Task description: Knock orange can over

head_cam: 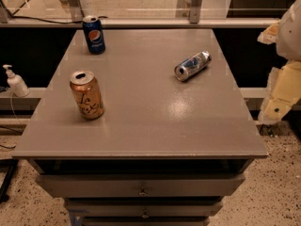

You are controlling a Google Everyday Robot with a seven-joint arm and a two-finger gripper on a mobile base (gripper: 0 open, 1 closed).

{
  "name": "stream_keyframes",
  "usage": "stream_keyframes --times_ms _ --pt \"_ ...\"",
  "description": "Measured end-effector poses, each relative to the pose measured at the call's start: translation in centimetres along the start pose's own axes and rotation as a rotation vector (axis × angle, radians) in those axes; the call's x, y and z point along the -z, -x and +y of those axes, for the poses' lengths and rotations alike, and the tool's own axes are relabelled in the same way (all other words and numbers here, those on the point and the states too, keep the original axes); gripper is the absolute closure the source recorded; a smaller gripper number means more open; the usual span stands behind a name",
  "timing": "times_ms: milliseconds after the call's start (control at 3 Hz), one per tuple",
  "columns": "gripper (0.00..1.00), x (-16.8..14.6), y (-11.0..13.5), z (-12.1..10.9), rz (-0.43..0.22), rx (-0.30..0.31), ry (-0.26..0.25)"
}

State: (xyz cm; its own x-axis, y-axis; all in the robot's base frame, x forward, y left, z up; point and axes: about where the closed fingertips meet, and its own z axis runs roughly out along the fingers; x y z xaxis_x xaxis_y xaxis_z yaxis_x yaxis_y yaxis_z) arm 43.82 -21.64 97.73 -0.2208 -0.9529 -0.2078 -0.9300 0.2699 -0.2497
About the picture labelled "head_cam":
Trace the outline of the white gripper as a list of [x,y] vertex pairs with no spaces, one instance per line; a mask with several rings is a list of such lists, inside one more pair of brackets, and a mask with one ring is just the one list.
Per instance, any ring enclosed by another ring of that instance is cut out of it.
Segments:
[[277,43],[277,53],[290,60],[281,69],[273,67],[268,76],[267,95],[261,104],[258,121],[281,121],[301,99],[301,0],[295,0],[280,21],[268,26],[257,41]]

